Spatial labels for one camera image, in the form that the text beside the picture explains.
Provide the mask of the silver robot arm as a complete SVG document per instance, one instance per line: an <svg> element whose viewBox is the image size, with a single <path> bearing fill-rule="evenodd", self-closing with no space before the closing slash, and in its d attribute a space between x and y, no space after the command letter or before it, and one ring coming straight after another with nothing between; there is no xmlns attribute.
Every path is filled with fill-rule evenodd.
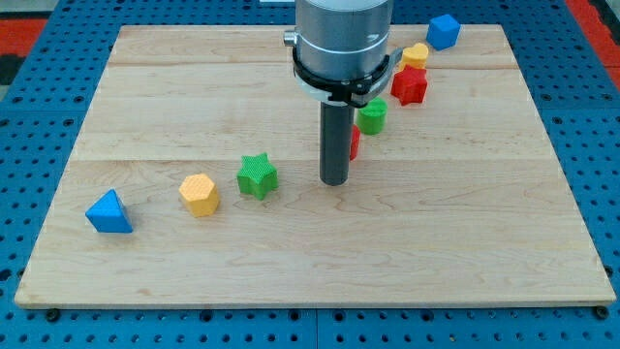
<svg viewBox="0 0 620 349"><path fill-rule="evenodd" d="M284 32L294 76L312 98L361 108L388 82L400 51L387 54L391 0L296 0L295 27Z"/></svg>

